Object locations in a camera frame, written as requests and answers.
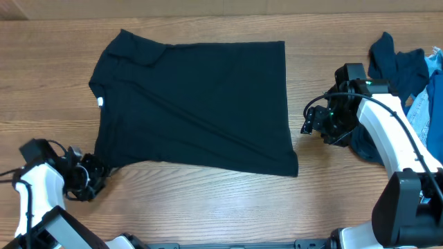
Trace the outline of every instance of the t-shirt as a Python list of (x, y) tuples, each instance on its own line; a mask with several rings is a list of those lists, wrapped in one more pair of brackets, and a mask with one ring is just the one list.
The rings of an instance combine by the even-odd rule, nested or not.
[(297, 176), (284, 42), (168, 45), (125, 30), (89, 83), (100, 99), (95, 155)]

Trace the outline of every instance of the shirt tag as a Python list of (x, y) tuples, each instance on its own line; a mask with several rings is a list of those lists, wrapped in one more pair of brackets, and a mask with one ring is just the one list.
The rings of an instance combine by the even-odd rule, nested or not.
[(103, 107), (103, 98), (102, 97), (97, 98), (97, 104), (98, 104), (98, 107), (100, 107), (100, 108)]

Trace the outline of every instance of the wooden table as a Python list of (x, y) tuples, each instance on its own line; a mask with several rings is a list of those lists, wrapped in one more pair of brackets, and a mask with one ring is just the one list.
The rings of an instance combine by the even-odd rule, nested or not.
[[(334, 84), (346, 62), (368, 65), (383, 31), (395, 48), (443, 46), (441, 13), (173, 17), (0, 22), (0, 172), (22, 166), (31, 138), (93, 151), (100, 111), (88, 81), (106, 45), (127, 29), (168, 44), (286, 41), (289, 125), (297, 178), (145, 162), (109, 179), (91, 203), (67, 210), (104, 240), (130, 232), (146, 242), (234, 243), (327, 237), (370, 219), (384, 168), (348, 148), (300, 135), (302, 110)], [(19, 195), (0, 185), (0, 246), (13, 238)]]

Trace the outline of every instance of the cable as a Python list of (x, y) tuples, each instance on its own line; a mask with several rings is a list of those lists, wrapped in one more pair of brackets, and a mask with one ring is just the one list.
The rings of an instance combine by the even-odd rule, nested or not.
[(328, 93), (322, 96), (318, 96), (317, 98), (314, 98), (313, 100), (311, 100), (305, 107), (305, 110), (303, 110), (303, 116), (307, 117), (307, 110), (308, 108), (315, 102), (317, 102), (318, 100), (321, 100), (323, 98), (330, 98), (330, 97), (345, 97), (345, 96), (354, 96), (354, 97), (360, 97), (360, 98), (364, 98), (367, 99), (369, 101), (375, 102), (378, 105), (380, 105), (381, 107), (383, 107), (386, 111), (388, 111), (391, 116), (393, 116), (397, 122), (400, 124), (401, 128), (403, 128), (404, 132), (406, 133), (406, 135), (409, 138), (409, 142), (412, 145), (415, 154), (418, 157), (418, 161), (422, 164), (422, 167), (424, 169), (424, 171), (426, 172), (426, 175), (428, 175), (428, 177), (430, 178), (432, 185), (435, 188), (435, 191), (437, 192), (438, 198), (440, 199), (441, 203), (443, 204), (443, 193), (440, 189), (440, 187), (438, 186), (437, 181), (434, 179), (432, 172), (430, 171), (430, 169), (428, 168), (428, 165), (426, 165), (426, 162), (424, 161), (424, 157), (423, 155), (420, 154), (420, 151), (418, 150), (417, 144), (414, 141), (413, 136), (410, 134), (408, 127), (404, 124), (404, 122), (401, 120), (401, 118), (397, 115), (396, 111), (393, 111), (391, 108), (389, 108), (387, 105), (385, 105), (384, 103), (375, 100), (374, 98), (371, 98), (369, 96), (363, 95), (363, 94), (359, 94), (359, 93)]
[(62, 148), (63, 152), (65, 155), (68, 154), (68, 151), (63, 147), (63, 145), (61, 145), (59, 142), (55, 141), (55, 140), (47, 140), (48, 142), (52, 142), (55, 143), (56, 145), (58, 145), (60, 148)]
[(16, 168), (16, 169), (8, 170), (8, 171), (6, 171), (6, 172), (0, 173), (0, 176), (5, 176), (5, 175), (7, 175), (7, 174), (14, 173), (14, 172), (16, 172), (16, 171), (19, 171), (20, 169), (21, 169), (21, 168)]
[(30, 184), (24, 180), (0, 180), (0, 183), (23, 183), (28, 190), (28, 210), (26, 211), (26, 249), (32, 247), (31, 228), (33, 226), (33, 191), (30, 188)]

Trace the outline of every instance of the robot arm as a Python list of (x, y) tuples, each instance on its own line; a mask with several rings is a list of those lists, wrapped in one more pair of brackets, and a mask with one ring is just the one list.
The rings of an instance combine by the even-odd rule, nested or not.
[[(442, 164), (435, 159), (429, 151), (423, 146), (422, 142), (409, 124), (403, 113), (401, 102), (398, 97), (392, 96), (390, 93), (374, 94), (372, 96), (393, 111), (401, 118), (403, 123), (408, 127), (420, 154), (424, 157), (426, 164), (431, 172), (437, 172), (442, 168)], [(368, 130), (374, 141), (377, 151), (380, 153), (381, 159), (385, 165), (390, 178), (394, 172), (402, 172), (406, 168), (412, 169), (414, 172), (424, 172), (422, 164), (418, 161), (412, 145), (407, 135), (401, 128), (400, 124), (388, 113), (383, 107), (375, 102), (362, 99), (356, 114), (359, 122)]]
[[(443, 245), (442, 165), (429, 154), (408, 123), (400, 99), (395, 97), (396, 91), (387, 80), (367, 80), (362, 64), (345, 64), (336, 71), (335, 78), (336, 84), (323, 96), (328, 100), (326, 108), (308, 109), (322, 97), (308, 104), (301, 133), (315, 129), (321, 132), (325, 143), (345, 147), (354, 128), (362, 124), (373, 139), (390, 180), (372, 211), (372, 220), (355, 228), (333, 231), (326, 248)], [(430, 172), (423, 173), (424, 164)]]
[(105, 243), (65, 211), (64, 196), (76, 201), (94, 199), (105, 186), (110, 170), (95, 156), (83, 156), (75, 147), (63, 150), (65, 155), (58, 156), (44, 139), (33, 139), (20, 148), (26, 165), (13, 177), (13, 185), (20, 193), (20, 221), (16, 238), (5, 248), (27, 248), (31, 244), (32, 248), (144, 249), (130, 234)]

